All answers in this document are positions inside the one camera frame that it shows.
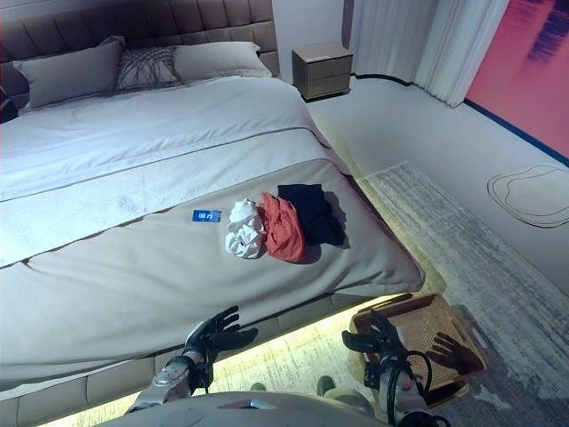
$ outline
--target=white floor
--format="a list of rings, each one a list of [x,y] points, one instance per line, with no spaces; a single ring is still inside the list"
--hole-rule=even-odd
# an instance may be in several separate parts
[[[525,224],[486,191],[495,174],[553,158],[471,107],[450,109],[418,87],[352,77],[351,88],[308,107],[356,177],[413,162],[569,295],[569,223]]]

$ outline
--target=white duvet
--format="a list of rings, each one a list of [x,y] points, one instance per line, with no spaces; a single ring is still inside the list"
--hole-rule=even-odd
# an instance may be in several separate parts
[[[339,162],[296,89],[272,78],[77,101],[2,132],[0,266],[302,161]]]

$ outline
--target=wicker basket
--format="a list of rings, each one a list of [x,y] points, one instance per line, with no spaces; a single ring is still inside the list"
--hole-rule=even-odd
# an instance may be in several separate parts
[[[370,310],[383,314],[398,328],[408,350],[427,353],[433,367],[433,382],[430,387],[433,394],[443,387],[455,389],[453,386],[464,384],[465,378],[485,369],[477,347],[441,294],[412,298],[385,307],[363,309],[352,318],[352,332],[370,332]],[[441,346],[441,339],[442,342],[450,342],[452,345]],[[364,359],[374,361],[377,360],[377,355],[364,354]],[[413,373],[426,378],[425,363],[414,356],[409,360]],[[431,404],[440,403],[439,400],[431,401]]]

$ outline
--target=folded clothing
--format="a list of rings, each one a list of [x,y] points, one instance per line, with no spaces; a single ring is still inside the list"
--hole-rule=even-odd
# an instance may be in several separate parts
[[[294,206],[282,198],[277,199],[270,193],[263,193],[259,214],[266,231],[268,254],[283,261],[301,261],[306,246]]]
[[[229,214],[225,250],[240,258],[256,258],[263,243],[263,223],[255,202],[244,199],[235,202]]]
[[[279,185],[278,196],[294,205],[308,245],[328,243],[339,246],[344,242],[344,230],[332,215],[332,207],[320,184]]]

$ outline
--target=red cloth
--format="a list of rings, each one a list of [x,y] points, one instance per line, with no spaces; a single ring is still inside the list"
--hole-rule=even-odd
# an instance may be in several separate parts
[[[301,261],[306,245],[293,204],[282,198],[274,198],[270,193],[263,193],[258,208],[265,227],[268,254],[283,261]]]

